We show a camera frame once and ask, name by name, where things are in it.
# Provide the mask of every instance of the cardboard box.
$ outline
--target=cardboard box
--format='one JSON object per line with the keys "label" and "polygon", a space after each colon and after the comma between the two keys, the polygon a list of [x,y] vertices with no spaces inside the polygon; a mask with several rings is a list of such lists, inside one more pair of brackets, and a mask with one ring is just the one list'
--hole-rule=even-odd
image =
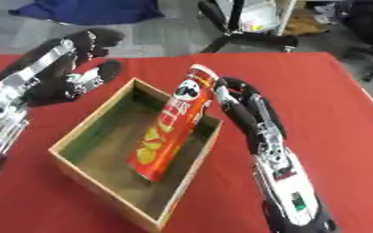
{"label": "cardboard box", "polygon": [[126,163],[169,95],[134,78],[50,148],[60,168],[149,232],[160,232],[213,146],[221,122],[204,116],[162,179]]}

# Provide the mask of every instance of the office chair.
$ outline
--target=office chair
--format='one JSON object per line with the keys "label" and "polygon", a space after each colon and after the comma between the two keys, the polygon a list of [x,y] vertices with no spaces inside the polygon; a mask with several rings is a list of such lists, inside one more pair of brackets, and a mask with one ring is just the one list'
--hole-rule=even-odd
{"label": "office chair", "polygon": [[[354,3],[344,23],[356,36],[370,45],[370,48],[353,46],[344,54],[344,57],[348,58],[354,54],[373,56],[373,3]],[[373,68],[362,77],[362,80],[366,82],[372,79]]]}
{"label": "office chair", "polygon": [[293,52],[298,46],[298,40],[291,35],[276,36],[260,33],[249,33],[239,28],[240,16],[243,11],[245,0],[234,0],[230,20],[222,13],[216,0],[204,0],[198,2],[199,11],[207,17],[212,24],[220,30],[223,35],[215,39],[212,44],[200,51],[200,53],[215,53],[228,43],[237,40],[260,42],[280,46],[284,52]]}

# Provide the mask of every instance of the robotic hand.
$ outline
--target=robotic hand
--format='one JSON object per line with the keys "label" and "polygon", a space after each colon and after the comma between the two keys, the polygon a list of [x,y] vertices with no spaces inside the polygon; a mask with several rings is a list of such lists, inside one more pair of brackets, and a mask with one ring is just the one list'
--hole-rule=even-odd
{"label": "robotic hand", "polygon": [[29,124],[30,106],[74,101],[111,81],[121,65],[106,61],[84,74],[72,73],[123,39],[120,32],[94,28],[49,40],[27,52],[0,73],[0,165],[7,150]]}
{"label": "robotic hand", "polygon": [[338,232],[297,156],[284,145],[286,131],[268,101],[254,87],[230,77],[217,81],[215,93],[222,110],[247,137],[270,231]]}

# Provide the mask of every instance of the chip can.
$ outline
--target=chip can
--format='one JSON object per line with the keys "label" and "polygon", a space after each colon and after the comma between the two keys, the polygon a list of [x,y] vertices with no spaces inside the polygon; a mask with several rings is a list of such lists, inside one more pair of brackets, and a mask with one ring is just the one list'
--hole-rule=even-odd
{"label": "chip can", "polygon": [[192,65],[158,118],[139,140],[127,163],[145,179],[157,182],[212,103],[218,76]]}

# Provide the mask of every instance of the table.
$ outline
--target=table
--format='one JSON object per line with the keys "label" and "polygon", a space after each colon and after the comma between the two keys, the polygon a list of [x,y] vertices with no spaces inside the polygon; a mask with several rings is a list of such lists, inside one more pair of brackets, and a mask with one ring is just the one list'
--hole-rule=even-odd
{"label": "table", "polygon": [[[0,56],[0,70],[16,56]],[[280,114],[342,232],[373,232],[373,102],[327,54],[206,54],[123,59],[124,72],[75,103],[30,113],[0,172],[0,233],[143,232],[55,167],[47,149],[133,76],[167,92],[199,63],[256,86]],[[267,232],[243,136],[225,120],[165,233]]]}

